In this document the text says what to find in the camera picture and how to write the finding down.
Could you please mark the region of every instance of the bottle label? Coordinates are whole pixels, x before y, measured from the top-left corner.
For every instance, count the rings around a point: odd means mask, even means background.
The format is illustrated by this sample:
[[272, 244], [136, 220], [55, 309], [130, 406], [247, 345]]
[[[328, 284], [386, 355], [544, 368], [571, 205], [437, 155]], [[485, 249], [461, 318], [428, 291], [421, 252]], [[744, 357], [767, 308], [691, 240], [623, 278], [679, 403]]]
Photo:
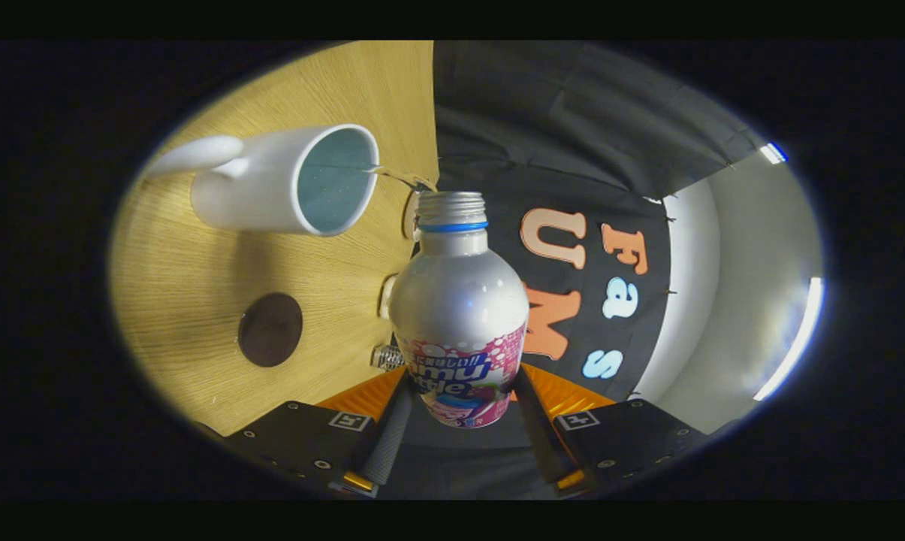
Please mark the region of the bottle label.
[[520, 366], [525, 324], [480, 343], [397, 339], [418, 393], [442, 424], [482, 428], [505, 414]]

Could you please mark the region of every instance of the dark round coaster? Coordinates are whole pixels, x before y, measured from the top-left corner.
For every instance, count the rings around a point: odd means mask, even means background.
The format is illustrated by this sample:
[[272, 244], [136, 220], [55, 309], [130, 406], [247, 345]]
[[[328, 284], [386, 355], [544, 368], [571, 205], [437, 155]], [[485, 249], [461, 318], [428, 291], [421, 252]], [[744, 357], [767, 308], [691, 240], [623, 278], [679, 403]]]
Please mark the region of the dark round coaster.
[[258, 299], [242, 315], [239, 347], [246, 358], [260, 367], [285, 362], [302, 336], [302, 309], [284, 292]]

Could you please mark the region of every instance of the ceiling light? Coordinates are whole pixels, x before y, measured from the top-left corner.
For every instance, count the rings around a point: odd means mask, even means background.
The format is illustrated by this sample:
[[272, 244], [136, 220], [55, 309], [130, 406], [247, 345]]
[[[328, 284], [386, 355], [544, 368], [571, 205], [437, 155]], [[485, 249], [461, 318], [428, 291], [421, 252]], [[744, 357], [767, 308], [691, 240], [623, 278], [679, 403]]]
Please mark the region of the ceiling light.
[[774, 393], [774, 391], [783, 383], [783, 380], [786, 379], [786, 376], [789, 375], [789, 371], [792, 370], [792, 367], [796, 365], [796, 361], [799, 360], [799, 357], [802, 356], [803, 350], [806, 349], [806, 345], [810, 341], [810, 337], [813, 336], [813, 329], [816, 328], [816, 320], [819, 319], [819, 308], [822, 307], [822, 294], [822, 278], [810, 278], [810, 291], [808, 297], [806, 297], [806, 312], [803, 312], [803, 321], [799, 323], [799, 332], [796, 333], [796, 338], [792, 341], [792, 346], [789, 347], [789, 351], [786, 352], [786, 357], [783, 359], [783, 362], [780, 363], [776, 372], [772, 374], [772, 377], [769, 378], [764, 386], [762, 386], [759, 393], [756, 393], [753, 400], [762, 400], [762, 398], [768, 397], [770, 394]]

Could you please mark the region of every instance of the wood grain surface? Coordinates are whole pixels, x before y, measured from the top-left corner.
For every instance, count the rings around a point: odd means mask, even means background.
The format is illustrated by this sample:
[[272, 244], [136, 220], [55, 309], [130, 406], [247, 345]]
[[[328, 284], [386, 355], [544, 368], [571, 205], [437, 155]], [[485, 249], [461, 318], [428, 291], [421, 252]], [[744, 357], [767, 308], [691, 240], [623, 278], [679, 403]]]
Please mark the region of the wood grain surface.
[[[358, 41], [291, 62], [228, 93], [172, 134], [155, 157], [210, 136], [353, 122], [376, 135], [381, 163], [439, 177], [431, 41]], [[338, 237], [216, 230], [192, 212], [194, 174], [137, 181], [113, 227], [110, 284], [119, 328], [153, 385], [183, 415], [229, 435], [285, 400], [318, 403], [382, 372], [382, 283], [402, 270], [410, 189], [381, 177], [365, 215]], [[243, 311], [293, 295], [301, 341], [276, 367], [240, 352]]]

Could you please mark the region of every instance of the black cloth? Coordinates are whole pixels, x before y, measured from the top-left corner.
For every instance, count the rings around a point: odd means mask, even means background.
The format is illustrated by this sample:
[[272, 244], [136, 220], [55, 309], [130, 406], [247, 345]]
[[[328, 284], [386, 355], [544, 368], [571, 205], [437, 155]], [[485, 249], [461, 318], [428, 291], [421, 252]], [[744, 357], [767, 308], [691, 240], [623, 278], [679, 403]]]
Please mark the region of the black cloth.
[[[578, 292], [578, 311], [568, 319], [552, 323], [551, 328], [568, 340], [561, 355], [530, 353], [526, 336], [522, 362], [555, 373], [612, 400], [626, 400], [645, 371], [659, 338], [665, 297], [669, 284], [669, 232], [662, 205], [652, 203], [623, 189], [557, 171], [545, 171], [529, 165], [509, 163], [480, 165], [467, 158], [442, 160], [440, 189], [476, 189], [486, 200], [489, 218], [489, 247], [503, 257], [525, 282], [527, 290], [567, 295]], [[528, 249], [530, 235], [521, 235], [521, 223], [529, 211], [552, 209], [560, 213], [585, 216], [582, 239], [561, 229], [544, 227], [538, 236], [555, 246], [582, 246], [586, 258], [582, 268], [569, 261], [535, 254]], [[621, 232], [644, 235], [647, 271], [621, 263], [603, 249], [601, 227], [609, 225]], [[638, 306], [631, 316], [606, 318], [610, 280], [620, 278], [638, 291]], [[553, 306], [533, 306], [531, 332], [542, 332], [543, 321], [555, 312]], [[587, 357], [594, 352], [621, 352], [620, 369], [612, 377], [596, 376], [584, 370]]]
[[646, 62], [585, 41], [437, 41], [439, 157], [498, 158], [664, 198], [765, 144]]

